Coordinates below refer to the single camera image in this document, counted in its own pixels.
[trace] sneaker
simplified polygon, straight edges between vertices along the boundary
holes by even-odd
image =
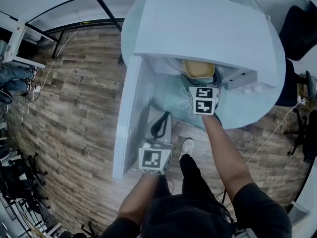
[[[190,156],[193,154],[195,148],[195,142],[192,138],[186,138],[183,147],[182,147],[182,152],[180,153],[179,160],[180,158],[183,157],[184,154],[189,154]]]
[[[26,80],[26,90],[27,90],[27,91],[31,91],[31,90],[32,90],[32,82],[31,82],[31,79],[30,79],[30,78],[28,78],[28,79]]]
[[[36,73],[38,73],[39,68],[37,66],[34,67],[33,69],[33,76],[31,77],[31,80],[34,80]]]

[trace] round table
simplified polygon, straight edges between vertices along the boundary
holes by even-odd
[[[234,2],[252,7],[261,11],[259,5],[254,0],[232,0]],[[130,8],[122,27],[121,51],[123,59],[128,65],[129,59],[134,55],[134,47],[140,25],[141,15],[145,0],[137,0]],[[282,91],[285,80],[285,53],[279,36],[268,21],[272,42],[275,50],[278,86],[273,89],[266,89],[262,93],[243,94],[240,90],[227,91],[222,87],[219,97],[219,105],[216,109],[224,129],[239,128],[258,121],[275,105]],[[204,129],[201,118],[194,123],[197,127]]]

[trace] person's left arm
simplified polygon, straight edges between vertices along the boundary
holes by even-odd
[[[100,238],[135,238],[150,205],[159,175],[143,174],[138,183],[123,200],[116,220]]]

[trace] black pants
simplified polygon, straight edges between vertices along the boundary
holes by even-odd
[[[184,154],[179,164],[184,176],[182,193],[207,192],[213,195],[192,157]],[[171,195],[166,176],[160,176],[158,180],[153,198]]]

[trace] power outlet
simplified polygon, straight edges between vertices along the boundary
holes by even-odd
[[[34,87],[33,92],[38,93],[40,90],[41,90],[41,87],[40,86],[36,86],[36,87]]]

